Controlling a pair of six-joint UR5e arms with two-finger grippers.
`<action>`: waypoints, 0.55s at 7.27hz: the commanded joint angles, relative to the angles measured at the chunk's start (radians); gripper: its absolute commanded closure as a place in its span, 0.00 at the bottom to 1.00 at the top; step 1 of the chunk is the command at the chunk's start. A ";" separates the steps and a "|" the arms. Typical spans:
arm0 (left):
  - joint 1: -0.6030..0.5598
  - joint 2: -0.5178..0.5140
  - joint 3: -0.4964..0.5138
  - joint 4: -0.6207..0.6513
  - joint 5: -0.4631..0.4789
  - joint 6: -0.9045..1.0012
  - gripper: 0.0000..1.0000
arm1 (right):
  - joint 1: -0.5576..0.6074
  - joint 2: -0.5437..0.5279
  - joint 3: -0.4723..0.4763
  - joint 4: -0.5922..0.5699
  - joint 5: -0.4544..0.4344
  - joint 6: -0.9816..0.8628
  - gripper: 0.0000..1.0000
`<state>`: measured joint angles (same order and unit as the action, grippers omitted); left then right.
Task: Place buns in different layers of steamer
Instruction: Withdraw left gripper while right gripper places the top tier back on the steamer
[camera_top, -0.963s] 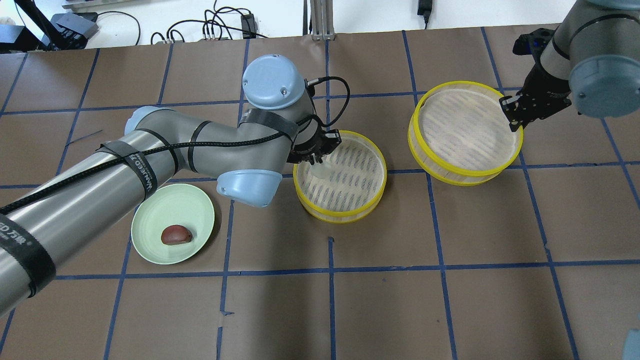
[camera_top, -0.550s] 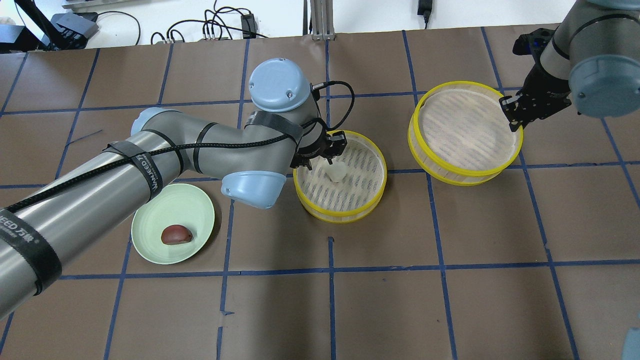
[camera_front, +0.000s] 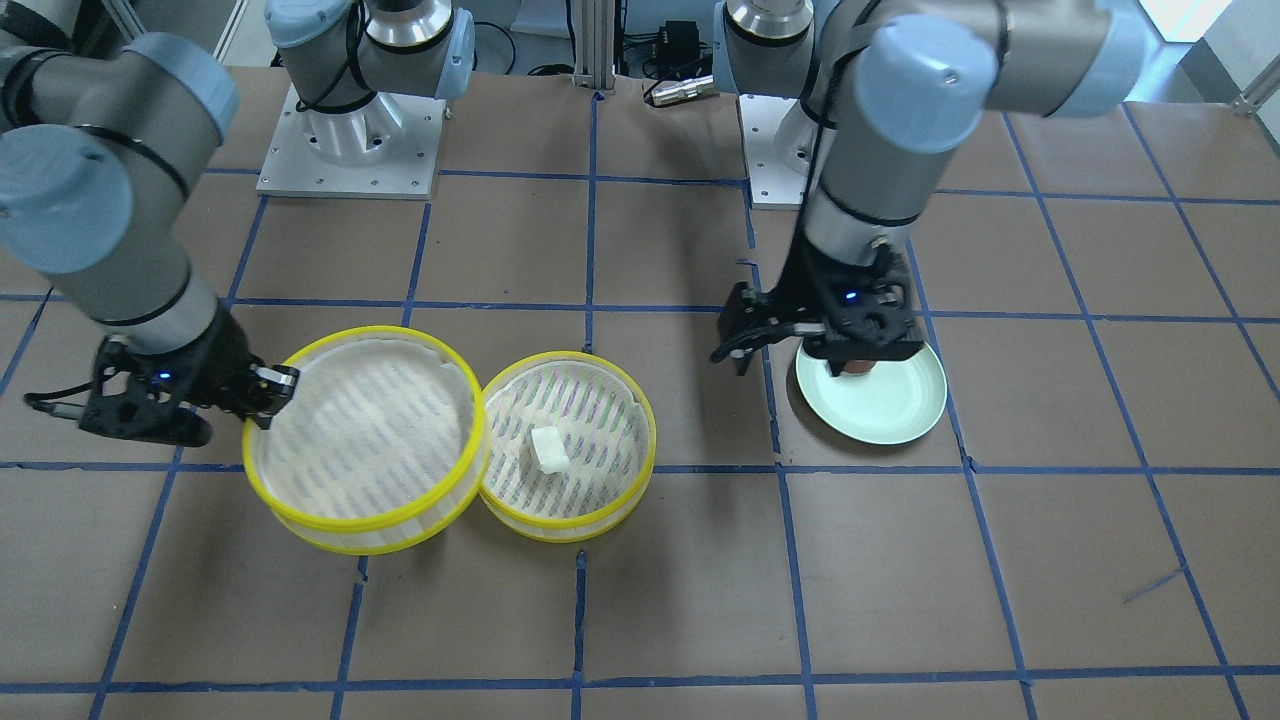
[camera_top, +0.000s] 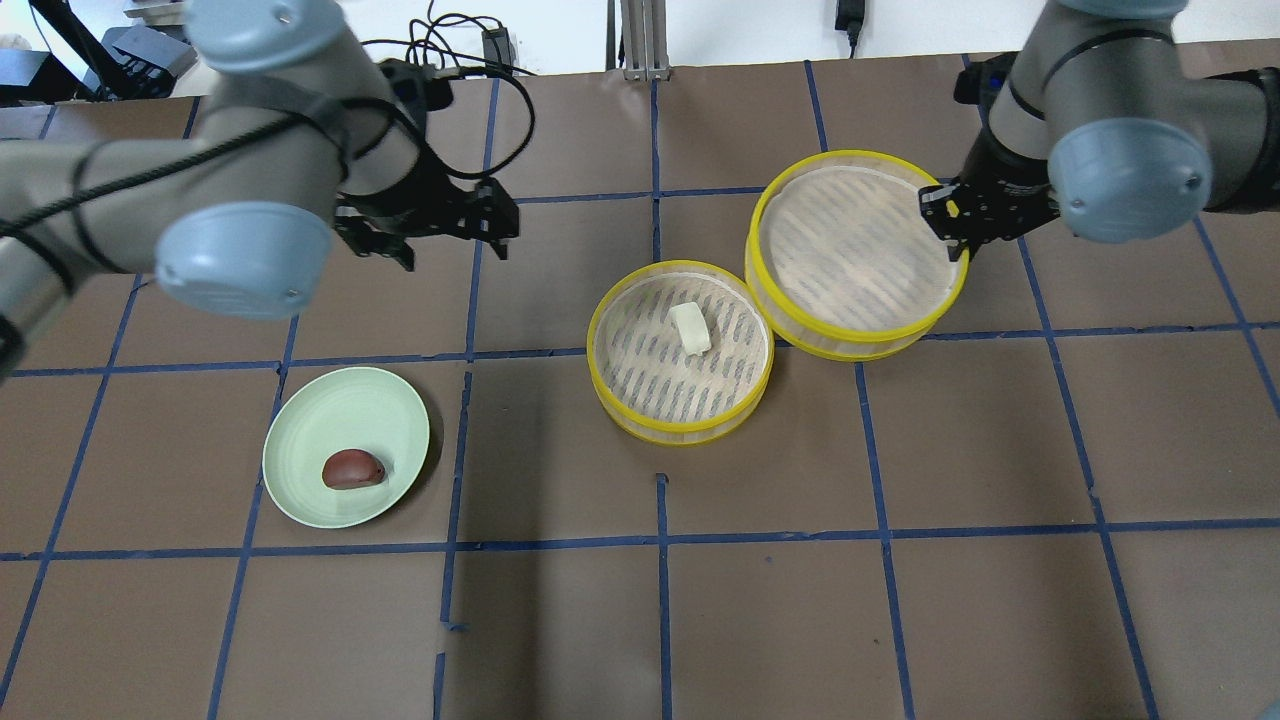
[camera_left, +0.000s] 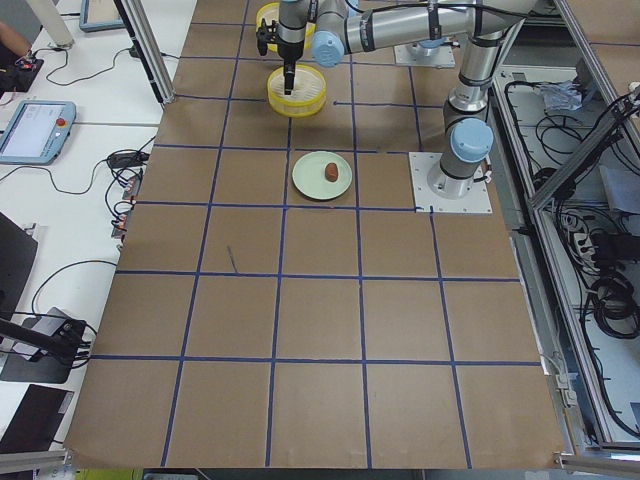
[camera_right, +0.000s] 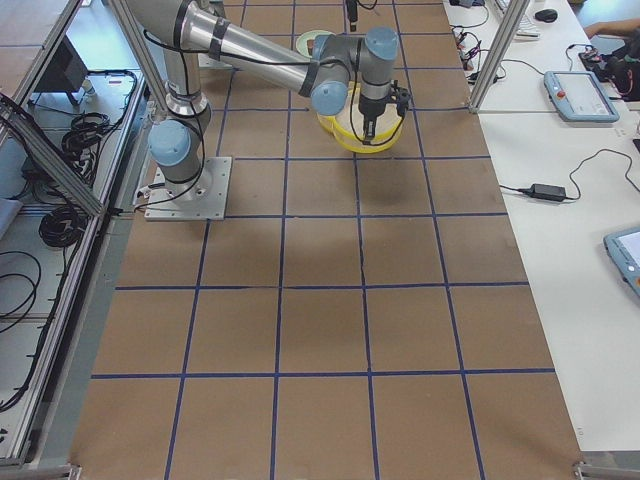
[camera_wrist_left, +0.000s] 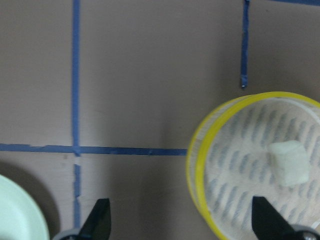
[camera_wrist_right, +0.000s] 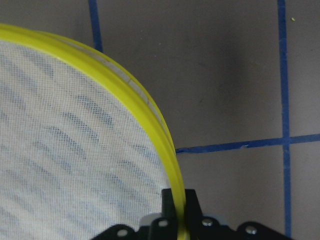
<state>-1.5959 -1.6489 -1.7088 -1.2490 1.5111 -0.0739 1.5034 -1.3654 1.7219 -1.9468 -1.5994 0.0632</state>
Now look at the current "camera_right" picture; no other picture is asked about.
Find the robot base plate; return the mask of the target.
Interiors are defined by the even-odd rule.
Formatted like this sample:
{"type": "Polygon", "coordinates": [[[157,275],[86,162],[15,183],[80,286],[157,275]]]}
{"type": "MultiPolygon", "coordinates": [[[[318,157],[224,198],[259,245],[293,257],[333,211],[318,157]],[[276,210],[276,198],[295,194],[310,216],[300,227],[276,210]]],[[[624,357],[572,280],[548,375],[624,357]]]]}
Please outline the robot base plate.
{"type": "Polygon", "coordinates": [[[177,185],[167,182],[157,167],[154,182],[161,186],[151,190],[144,218],[151,222],[223,220],[231,171],[231,157],[207,157],[195,185],[177,185]]]}

